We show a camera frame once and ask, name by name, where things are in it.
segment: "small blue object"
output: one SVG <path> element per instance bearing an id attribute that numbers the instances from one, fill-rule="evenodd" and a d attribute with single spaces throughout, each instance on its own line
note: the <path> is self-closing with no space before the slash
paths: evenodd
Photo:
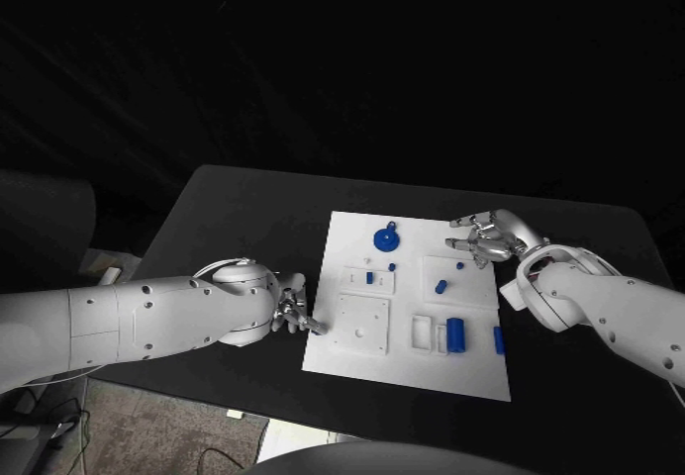
<path id="1" fill-rule="evenodd" d="M 461 319 L 446 319 L 446 350 L 451 353 L 464 353 L 467 351 L 464 321 Z"/>
<path id="2" fill-rule="evenodd" d="M 383 252 L 389 252 L 390 250 L 396 249 L 399 245 L 399 235 L 394 232 L 394 222 L 390 221 L 387 223 L 387 227 L 383 230 L 374 232 L 373 235 L 373 245 L 377 250 Z"/>
<path id="3" fill-rule="evenodd" d="M 435 293 L 441 294 L 446 289 L 446 280 L 441 280 L 435 286 Z"/>
<path id="4" fill-rule="evenodd" d="M 494 353 L 495 353 L 495 354 L 503 354 L 501 328 L 500 328 L 500 327 L 494 327 L 494 328 L 493 328 L 493 333 L 494 333 Z"/>

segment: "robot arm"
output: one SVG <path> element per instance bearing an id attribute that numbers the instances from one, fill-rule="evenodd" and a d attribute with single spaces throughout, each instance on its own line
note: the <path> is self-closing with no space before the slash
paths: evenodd
<path id="1" fill-rule="evenodd" d="M 550 244 L 504 210 L 451 221 L 472 226 L 468 239 L 445 239 L 482 267 L 517 256 L 516 278 L 498 289 L 514 310 L 529 309 L 553 332 L 589 325 L 611 351 L 685 386 L 685 295 L 619 276 L 585 249 Z"/>
<path id="2" fill-rule="evenodd" d="M 82 289 L 0 296 L 0 393 L 90 366 L 158 358 L 214 341 L 243 346 L 307 318 L 304 276 L 252 261 L 197 277 L 149 279 Z"/>

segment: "black table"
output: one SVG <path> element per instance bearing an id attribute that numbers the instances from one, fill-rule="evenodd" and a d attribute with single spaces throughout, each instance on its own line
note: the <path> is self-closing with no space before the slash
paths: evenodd
<path id="1" fill-rule="evenodd" d="M 448 220 L 497 208 L 553 242 L 591 249 L 625 275 L 668 286 L 644 222 L 627 208 L 217 166 L 195 172 L 135 277 L 191 275 L 249 256 L 305 274 L 312 305 L 331 211 Z M 514 266 L 494 267 L 497 285 Z M 666 382 L 614 356 L 592 329 L 552 333 L 503 299 L 498 305 L 510 403 L 308 373 L 302 332 L 110 365 L 93 377 L 543 472 L 683 472 L 685 412 Z"/>

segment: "blue rectangular block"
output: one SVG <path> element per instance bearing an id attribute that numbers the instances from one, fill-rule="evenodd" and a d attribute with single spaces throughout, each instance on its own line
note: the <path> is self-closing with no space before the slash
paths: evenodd
<path id="1" fill-rule="evenodd" d="M 494 327 L 494 352 L 495 354 L 503 354 L 503 336 L 501 336 L 501 328 Z"/>
<path id="2" fill-rule="evenodd" d="M 446 350 L 451 353 L 464 353 L 467 351 L 464 321 L 461 319 L 446 319 Z"/>

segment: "robotic hand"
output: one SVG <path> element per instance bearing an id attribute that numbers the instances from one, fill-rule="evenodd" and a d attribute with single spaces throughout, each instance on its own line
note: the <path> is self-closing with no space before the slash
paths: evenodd
<path id="1" fill-rule="evenodd" d="M 449 222 L 471 227 L 467 239 L 445 244 L 467 250 L 480 269 L 511 256 L 516 278 L 498 289 L 513 309 L 527 307 L 553 332 L 592 326 L 611 351 L 661 378 L 685 386 L 685 296 L 619 276 L 588 250 L 550 244 L 506 210 Z"/>
<path id="2" fill-rule="evenodd" d="M 327 331 L 307 317 L 304 275 L 273 274 L 247 259 L 216 262 L 193 277 L 0 295 L 0 393 L 44 376 L 214 341 L 244 346 L 283 321 L 291 333 Z"/>

